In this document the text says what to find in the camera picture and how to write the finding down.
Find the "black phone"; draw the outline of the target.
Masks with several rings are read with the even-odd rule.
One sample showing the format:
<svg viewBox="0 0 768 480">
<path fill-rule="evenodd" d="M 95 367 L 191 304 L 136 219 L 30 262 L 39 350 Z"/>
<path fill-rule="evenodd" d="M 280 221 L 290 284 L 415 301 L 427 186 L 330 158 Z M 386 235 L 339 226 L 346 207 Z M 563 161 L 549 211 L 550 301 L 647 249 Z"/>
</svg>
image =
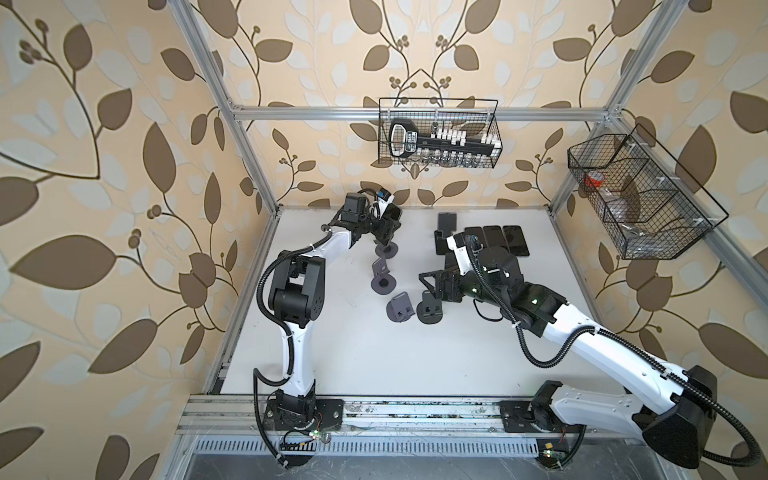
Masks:
<svg viewBox="0 0 768 480">
<path fill-rule="evenodd" d="M 467 235 L 474 236 L 477 240 L 477 244 L 481 248 L 485 248 L 487 246 L 487 241 L 486 241 L 485 234 L 482 227 L 479 227 L 479 226 L 466 227 L 464 229 L 464 233 Z"/>
</svg>

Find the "green phone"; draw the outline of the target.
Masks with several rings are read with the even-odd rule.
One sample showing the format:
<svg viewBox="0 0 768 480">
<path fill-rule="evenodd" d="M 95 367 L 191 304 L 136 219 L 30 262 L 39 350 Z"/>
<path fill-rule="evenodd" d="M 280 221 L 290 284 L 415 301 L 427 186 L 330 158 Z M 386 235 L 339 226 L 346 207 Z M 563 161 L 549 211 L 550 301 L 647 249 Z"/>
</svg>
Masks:
<svg viewBox="0 0 768 480">
<path fill-rule="evenodd" d="M 503 232 L 503 229 L 499 225 L 487 225 L 483 227 L 483 234 L 487 247 L 500 247 L 507 249 L 508 243 Z"/>
</svg>

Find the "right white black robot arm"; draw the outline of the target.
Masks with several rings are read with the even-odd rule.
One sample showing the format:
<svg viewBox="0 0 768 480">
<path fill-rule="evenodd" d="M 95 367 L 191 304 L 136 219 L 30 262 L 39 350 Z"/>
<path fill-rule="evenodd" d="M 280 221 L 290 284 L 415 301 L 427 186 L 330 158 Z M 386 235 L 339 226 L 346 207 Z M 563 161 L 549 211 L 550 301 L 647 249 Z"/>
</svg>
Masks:
<svg viewBox="0 0 768 480">
<path fill-rule="evenodd" d="M 551 369 L 574 353 L 624 389 L 604 394 L 549 380 L 529 403 L 529 420 L 538 428 L 595 426 L 639 439 L 687 469 L 698 468 L 704 459 L 739 468 L 761 462 L 756 438 L 718 403 L 711 372 L 663 360 L 595 322 L 557 292 L 526 281 L 517 258 L 502 247 L 485 247 L 468 232 L 439 232 L 435 243 L 447 266 L 420 274 L 433 300 L 419 305 L 420 315 L 440 317 L 442 302 L 466 297 L 495 306 L 499 320 L 511 323 L 530 364 Z"/>
</svg>

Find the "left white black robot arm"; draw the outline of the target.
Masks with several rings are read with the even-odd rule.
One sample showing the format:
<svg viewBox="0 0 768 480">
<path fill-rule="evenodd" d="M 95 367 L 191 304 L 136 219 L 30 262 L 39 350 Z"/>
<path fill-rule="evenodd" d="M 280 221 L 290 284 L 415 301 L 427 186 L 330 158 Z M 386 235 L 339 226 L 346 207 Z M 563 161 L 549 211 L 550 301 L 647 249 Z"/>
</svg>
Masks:
<svg viewBox="0 0 768 480">
<path fill-rule="evenodd" d="M 281 251 L 261 274 L 254 299 L 262 316 L 281 331 L 282 377 L 269 379 L 254 369 L 254 385 L 276 389 L 276 409 L 289 422 L 308 424 L 316 415 L 311 341 L 325 302 L 326 267 L 367 234 L 388 245 L 401 226 L 401 215 L 394 194 L 384 188 L 348 193 L 321 226 L 319 240 Z"/>
</svg>

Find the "back left round stand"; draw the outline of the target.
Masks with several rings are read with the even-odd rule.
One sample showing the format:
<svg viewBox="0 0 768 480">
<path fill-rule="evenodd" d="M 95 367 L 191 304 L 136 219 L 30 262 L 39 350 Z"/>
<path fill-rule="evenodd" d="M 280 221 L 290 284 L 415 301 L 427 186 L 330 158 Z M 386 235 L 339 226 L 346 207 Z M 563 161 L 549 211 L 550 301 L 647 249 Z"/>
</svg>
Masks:
<svg viewBox="0 0 768 480">
<path fill-rule="evenodd" d="M 378 257 L 385 258 L 386 260 L 390 260 L 397 255 L 398 250 L 399 250 L 399 247 L 394 242 L 390 242 L 387 245 L 383 245 L 377 242 L 375 253 Z"/>
</svg>

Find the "front right black stand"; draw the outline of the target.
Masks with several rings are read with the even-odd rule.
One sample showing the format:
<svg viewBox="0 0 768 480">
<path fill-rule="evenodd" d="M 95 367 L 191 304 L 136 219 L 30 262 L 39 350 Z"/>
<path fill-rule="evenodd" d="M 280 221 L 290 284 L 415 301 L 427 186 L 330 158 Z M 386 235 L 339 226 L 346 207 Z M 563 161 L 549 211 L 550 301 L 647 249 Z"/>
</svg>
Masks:
<svg viewBox="0 0 768 480">
<path fill-rule="evenodd" d="M 443 319 L 442 301 L 430 291 L 422 292 L 422 299 L 416 307 L 418 319 L 425 325 L 435 325 Z"/>
</svg>

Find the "black stand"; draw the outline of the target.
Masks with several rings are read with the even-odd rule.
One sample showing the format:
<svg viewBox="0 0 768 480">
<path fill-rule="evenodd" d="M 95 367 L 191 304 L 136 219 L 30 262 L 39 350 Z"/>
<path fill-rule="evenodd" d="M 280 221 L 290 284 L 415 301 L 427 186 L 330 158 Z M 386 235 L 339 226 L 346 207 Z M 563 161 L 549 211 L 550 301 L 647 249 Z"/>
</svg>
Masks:
<svg viewBox="0 0 768 480">
<path fill-rule="evenodd" d="M 447 239 L 457 228 L 457 214 L 455 212 L 441 212 L 437 216 L 437 228 L 434 230 L 434 245 L 437 255 L 445 255 L 448 252 Z"/>
<path fill-rule="evenodd" d="M 422 299 L 416 307 L 418 319 L 425 325 L 435 325 L 443 319 L 442 301 L 430 291 L 422 292 Z"/>
</svg>

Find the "purple round stand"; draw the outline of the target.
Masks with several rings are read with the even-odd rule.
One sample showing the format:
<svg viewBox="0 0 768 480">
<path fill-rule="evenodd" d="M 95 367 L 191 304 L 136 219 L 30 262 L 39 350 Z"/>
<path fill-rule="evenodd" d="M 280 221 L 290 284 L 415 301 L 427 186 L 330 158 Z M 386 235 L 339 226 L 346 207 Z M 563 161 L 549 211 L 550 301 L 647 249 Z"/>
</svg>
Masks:
<svg viewBox="0 0 768 480">
<path fill-rule="evenodd" d="M 379 257 L 372 264 L 373 279 L 371 288 L 379 295 L 389 295 L 397 286 L 396 279 L 391 275 L 384 257 Z"/>
</svg>

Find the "front left purple stand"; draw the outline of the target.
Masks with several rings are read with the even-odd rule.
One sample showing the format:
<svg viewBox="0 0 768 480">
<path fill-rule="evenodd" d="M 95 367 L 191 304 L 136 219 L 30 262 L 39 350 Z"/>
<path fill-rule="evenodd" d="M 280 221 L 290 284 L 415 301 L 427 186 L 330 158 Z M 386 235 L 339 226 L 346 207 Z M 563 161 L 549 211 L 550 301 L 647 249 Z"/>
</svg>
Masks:
<svg viewBox="0 0 768 480">
<path fill-rule="evenodd" d="M 390 321 L 402 323 L 416 314 L 407 292 L 393 296 L 386 305 L 386 314 Z"/>
</svg>

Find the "back right black stand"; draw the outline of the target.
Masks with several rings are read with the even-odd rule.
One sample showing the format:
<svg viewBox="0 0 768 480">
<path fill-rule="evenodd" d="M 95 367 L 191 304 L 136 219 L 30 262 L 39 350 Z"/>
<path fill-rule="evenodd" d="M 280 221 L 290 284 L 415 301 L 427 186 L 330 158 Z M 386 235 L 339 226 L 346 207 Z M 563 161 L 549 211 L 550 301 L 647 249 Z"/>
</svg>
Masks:
<svg viewBox="0 0 768 480">
<path fill-rule="evenodd" d="M 455 212 L 441 212 L 437 216 L 437 228 L 434 230 L 434 245 L 437 255 L 445 255 L 448 252 L 447 239 L 457 228 L 457 214 Z"/>
</svg>

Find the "red capped clear item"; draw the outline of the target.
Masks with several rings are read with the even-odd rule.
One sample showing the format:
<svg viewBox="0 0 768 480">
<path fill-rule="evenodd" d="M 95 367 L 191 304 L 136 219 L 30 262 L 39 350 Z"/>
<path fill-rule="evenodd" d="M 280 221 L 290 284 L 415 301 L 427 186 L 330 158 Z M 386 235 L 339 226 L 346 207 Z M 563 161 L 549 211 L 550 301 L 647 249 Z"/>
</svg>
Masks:
<svg viewBox="0 0 768 480">
<path fill-rule="evenodd" d="M 599 191 L 605 182 L 604 174 L 599 170 L 588 170 L 585 173 L 583 185 L 586 192 Z"/>
</svg>

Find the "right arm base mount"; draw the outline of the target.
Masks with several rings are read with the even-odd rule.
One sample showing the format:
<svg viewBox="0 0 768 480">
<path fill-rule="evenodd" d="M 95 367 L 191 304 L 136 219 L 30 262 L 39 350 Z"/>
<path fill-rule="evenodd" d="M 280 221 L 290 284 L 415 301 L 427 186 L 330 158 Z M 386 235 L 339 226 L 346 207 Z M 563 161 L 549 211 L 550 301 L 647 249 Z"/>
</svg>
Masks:
<svg viewBox="0 0 768 480">
<path fill-rule="evenodd" d="M 583 425 L 563 422 L 550 407 L 531 404 L 528 400 L 503 400 L 498 406 L 505 433 L 562 435 L 584 429 Z"/>
</svg>

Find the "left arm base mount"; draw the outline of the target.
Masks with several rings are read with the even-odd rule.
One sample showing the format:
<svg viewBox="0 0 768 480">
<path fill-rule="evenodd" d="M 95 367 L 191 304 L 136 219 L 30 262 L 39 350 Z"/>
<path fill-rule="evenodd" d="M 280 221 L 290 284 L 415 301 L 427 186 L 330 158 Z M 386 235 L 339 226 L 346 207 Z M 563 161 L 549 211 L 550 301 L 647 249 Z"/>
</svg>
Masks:
<svg viewBox="0 0 768 480">
<path fill-rule="evenodd" d="M 263 423 L 269 430 L 338 430 L 343 422 L 342 399 L 278 395 L 267 401 Z"/>
</svg>

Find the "front aluminium rail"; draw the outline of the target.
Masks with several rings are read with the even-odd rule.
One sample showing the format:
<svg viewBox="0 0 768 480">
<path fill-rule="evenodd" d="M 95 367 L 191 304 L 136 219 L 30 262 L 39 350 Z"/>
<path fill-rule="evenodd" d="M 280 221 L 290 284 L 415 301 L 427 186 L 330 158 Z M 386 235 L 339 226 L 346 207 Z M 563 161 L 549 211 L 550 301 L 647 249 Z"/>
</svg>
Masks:
<svg viewBox="0 0 768 480">
<path fill-rule="evenodd" d="M 578 433 L 505 433 L 498 403 L 524 397 L 336 397 L 345 402 L 338 430 L 269 430 L 267 395 L 194 395 L 177 427 L 195 452 L 285 456 L 534 459 L 566 452 Z"/>
</svg>

